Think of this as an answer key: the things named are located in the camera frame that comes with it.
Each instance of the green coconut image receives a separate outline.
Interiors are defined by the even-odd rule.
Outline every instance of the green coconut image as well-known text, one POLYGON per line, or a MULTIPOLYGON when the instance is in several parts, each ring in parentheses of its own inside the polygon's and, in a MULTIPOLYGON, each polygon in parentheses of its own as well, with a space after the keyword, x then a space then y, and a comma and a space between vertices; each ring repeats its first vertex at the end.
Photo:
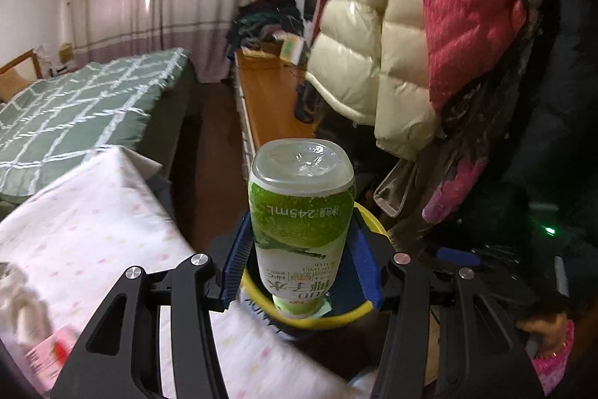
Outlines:
POLYGON ((291 197, 252 183, 249 201, 256 244, 262 249, 324 258, 313 249, 345 234, 354 199, 354 187, 327 197, 291 197))

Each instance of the brown pillow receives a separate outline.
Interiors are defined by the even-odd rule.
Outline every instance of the brown pillow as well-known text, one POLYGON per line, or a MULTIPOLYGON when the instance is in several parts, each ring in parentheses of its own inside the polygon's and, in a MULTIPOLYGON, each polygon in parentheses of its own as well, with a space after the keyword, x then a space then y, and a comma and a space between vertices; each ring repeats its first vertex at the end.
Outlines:
POLYGON ((22 78, 14 68, 9 68, 8 71, 0 73, 0 100, 10 101, 17 93, 32 83, 22 78))

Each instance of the wooden tabletop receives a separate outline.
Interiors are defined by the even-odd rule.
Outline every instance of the wooden tabletop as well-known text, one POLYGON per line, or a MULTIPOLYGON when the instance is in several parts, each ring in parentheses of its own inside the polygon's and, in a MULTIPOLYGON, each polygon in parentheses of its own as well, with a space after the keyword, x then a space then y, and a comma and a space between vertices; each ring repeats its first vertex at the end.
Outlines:
POLYGON ((302 70, 279 58, 249 58, 240 50, 237 64, 255 149, 274 139, 313 137, 313 125, 294 115, 302 70))

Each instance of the bottle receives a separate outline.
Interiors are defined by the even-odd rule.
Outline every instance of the bottle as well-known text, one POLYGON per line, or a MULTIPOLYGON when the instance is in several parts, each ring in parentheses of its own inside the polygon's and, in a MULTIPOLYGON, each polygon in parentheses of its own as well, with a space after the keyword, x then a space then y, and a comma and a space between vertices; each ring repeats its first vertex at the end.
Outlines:
POLYGON ((343 149, 318 139, 262 146, 249 176, 259 274, 274 304, 300 318, 317 312, 333 285, 355 201, 343 149))

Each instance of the headboard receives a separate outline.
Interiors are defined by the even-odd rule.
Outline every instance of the headboard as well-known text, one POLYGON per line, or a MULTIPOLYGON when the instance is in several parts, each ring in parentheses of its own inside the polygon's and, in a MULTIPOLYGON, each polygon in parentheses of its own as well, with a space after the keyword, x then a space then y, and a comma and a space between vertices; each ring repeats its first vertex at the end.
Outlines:
POLYGON ((36 79, 42 77, 40 61, 34 50, 29 50, 9 63, 6 63, 0 68, 0 74, 8 71, 10 68, 15 68, 19 72, 19 75, 26 79, 32 79, 34 76, 36 79))

